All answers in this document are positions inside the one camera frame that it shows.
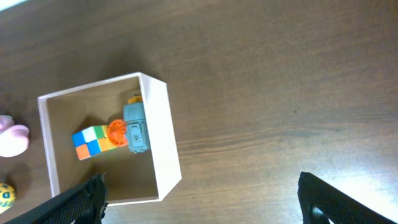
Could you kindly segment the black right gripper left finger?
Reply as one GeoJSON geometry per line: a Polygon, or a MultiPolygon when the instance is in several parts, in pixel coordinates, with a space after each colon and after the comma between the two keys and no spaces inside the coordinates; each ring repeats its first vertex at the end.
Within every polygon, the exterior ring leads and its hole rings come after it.
{"type": "Polygon", "coordinates": [[[83,184],[58,194],[8,224],[101,224],[108,205],[104,175],[97,173],[83,184]]]}

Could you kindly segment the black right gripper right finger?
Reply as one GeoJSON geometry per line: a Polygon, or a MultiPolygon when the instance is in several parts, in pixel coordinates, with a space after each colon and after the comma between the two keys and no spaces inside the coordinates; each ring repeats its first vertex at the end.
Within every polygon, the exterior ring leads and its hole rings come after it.
{"type": "Polygon", "coordinates": [[[309,172],[300,173],[297,194],[303,224],[394,224],[309,172]]]}

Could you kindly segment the multicoloured puzzle cube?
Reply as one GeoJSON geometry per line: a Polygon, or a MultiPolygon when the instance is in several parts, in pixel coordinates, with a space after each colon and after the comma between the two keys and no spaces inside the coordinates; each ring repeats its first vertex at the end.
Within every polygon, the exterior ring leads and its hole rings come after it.
{"type": "Polygon", "coordinates": [[[79,160],[85,160],[116,149],[108,137],[107,125],[90,126],[72,135],[72,141],[79,160]]]}

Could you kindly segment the yellow grey toy truck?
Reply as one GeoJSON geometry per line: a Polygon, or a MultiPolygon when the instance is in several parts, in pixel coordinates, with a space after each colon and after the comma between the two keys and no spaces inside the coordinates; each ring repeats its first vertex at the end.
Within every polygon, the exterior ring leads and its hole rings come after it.
{"type": "Polygon", "coordinates": [[[126,123],[129,150],[135,154],[148,151],[150,141],[141,95],[134,95],[128,99],[123,108],[123,119],[126,123]]]}

